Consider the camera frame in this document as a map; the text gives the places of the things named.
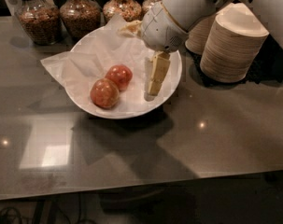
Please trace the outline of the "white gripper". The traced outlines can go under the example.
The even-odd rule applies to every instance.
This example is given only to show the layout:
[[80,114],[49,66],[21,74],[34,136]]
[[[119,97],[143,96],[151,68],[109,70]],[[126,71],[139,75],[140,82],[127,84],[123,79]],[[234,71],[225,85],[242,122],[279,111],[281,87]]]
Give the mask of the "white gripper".
[[170,54],[187,40],[188,33],[173,22],[162,2],[155,3],[143,20],[127,22],[118,33],[128,37],[140,37],[145,45],[155,50],[151,58],[148,94],[157,96],[170,67]]

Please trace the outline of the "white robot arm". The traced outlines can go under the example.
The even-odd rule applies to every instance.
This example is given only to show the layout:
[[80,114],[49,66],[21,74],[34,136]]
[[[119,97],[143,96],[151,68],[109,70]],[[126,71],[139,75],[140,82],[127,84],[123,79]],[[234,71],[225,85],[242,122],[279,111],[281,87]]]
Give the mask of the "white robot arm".
[[200,70],[204,82],[283,80],[283,0],[162,0],[121,30],[160,55],[187,43],[187,33],[213,18]]

